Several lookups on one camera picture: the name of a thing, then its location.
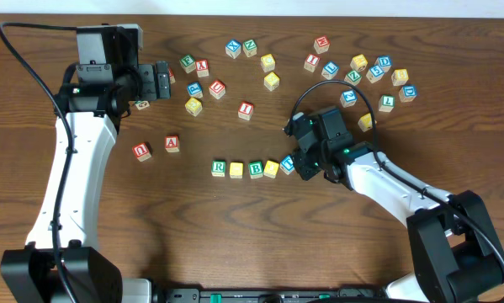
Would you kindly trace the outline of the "blue T block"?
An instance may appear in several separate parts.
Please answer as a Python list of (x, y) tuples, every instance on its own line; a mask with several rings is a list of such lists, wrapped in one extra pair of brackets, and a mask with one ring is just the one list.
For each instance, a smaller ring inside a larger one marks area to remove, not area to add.
[(286, 156), (280, 162), (279, 166), (285, 174), (290, 175), (294, 171), (294, 162), (292, 156), (290, 155)]

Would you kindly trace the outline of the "yellow o block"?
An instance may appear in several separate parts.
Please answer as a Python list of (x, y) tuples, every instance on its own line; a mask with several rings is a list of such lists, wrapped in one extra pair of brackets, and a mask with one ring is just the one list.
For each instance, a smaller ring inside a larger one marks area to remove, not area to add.
[(269, 178), (276, 178), (278, 170), (279, 170), (279, 164), (277, 162), (268, 160), (265, 163), (263, 175)]
[(229, 167), (230, 178), (242, 179), (244, 164), (242, 162), (231, 162)]

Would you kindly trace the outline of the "green B block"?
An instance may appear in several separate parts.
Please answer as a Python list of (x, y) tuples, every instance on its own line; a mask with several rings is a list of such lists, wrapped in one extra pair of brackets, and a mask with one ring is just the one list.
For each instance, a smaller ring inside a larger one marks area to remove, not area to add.
[(248, 170), (251, 179), (263, 177), (263, 164), (261, 162), (250, 162)]

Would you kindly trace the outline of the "yellow O block front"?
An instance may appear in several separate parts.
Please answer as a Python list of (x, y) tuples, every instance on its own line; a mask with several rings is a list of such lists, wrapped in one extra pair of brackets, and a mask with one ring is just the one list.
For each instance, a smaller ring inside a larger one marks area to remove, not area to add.
[(231, 162), (229, 167), (230, 178), (242, 179), (244, 164), (242, 162)]

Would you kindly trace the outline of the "green R block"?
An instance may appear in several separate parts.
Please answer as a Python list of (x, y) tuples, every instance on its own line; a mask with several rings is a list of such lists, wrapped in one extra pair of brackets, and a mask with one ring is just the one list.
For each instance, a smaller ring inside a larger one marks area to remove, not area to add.
[(211, 165), (211, 174), (213, 177), (224, 177), (226, 170), (225, 161), (214, 160)]

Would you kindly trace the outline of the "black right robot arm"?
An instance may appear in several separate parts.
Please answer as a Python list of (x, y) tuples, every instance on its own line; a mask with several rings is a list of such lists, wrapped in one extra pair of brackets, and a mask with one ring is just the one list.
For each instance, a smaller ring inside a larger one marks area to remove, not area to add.
[(383, 299), (475, 302), (504, 284), (504, 251), (479, 195), (436, 189), (370, 143), (355, 143), (336, 107), (295, 114), (284, 131), (297, 140), (291, 157), (302, 179), (323, 173), (406, 227), (414, 271), (386, 285)]

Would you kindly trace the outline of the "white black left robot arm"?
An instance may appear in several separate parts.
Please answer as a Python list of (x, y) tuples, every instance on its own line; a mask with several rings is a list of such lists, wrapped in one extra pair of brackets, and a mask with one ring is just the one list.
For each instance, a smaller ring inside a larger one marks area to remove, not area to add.
[(103, 176), (132, 101), (170, 98), (168, 66), (71, 65), (56, 101), (56, 152), (45, 198), (24, 248), (0, 272), (18, 302), (163, 302), (149, 279), (125, 279), (98, 250)]

